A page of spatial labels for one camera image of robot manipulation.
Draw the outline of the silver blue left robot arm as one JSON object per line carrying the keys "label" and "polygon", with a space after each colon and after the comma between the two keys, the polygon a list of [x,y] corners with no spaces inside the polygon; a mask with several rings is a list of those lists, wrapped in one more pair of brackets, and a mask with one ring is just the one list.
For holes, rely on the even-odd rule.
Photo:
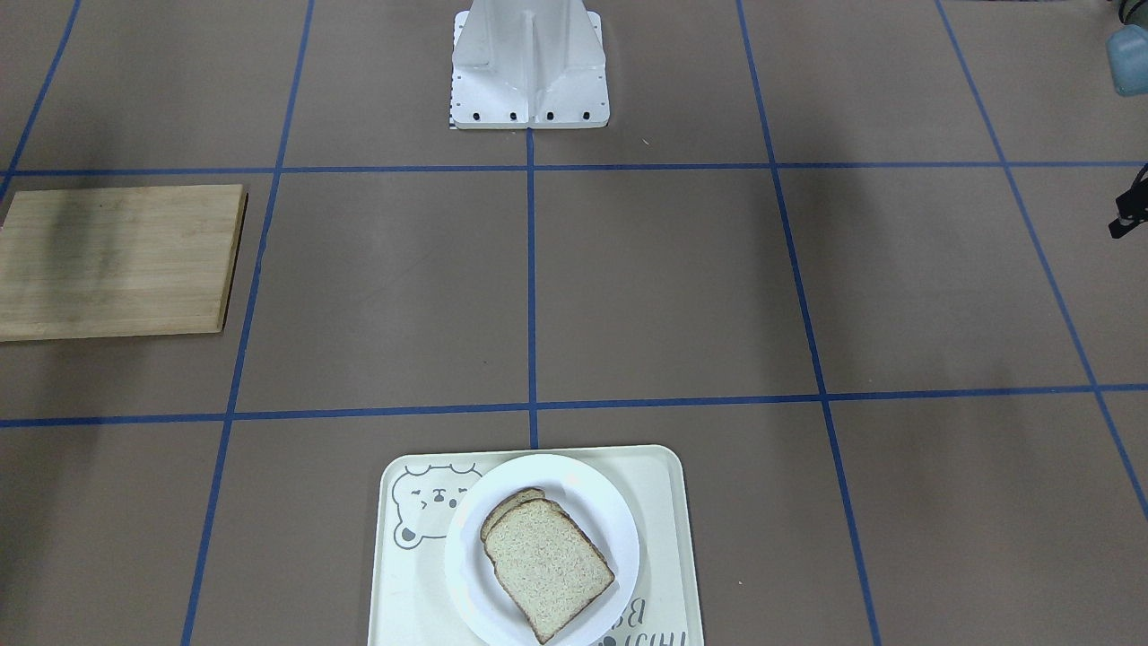
{"label": "silver blue left robot arm", "polygon": [[[1106,44],[1114,87],[1120,98],[1139,98],[1147,93],[1147,3],[1119,1],[1117,17],[1122,28]],[[1117,217],[1108,225],[1110,238],[1124,238],[1147,221],[1145,176],[1147,165],[1137,172],[1130,188],[1116,197]]]}

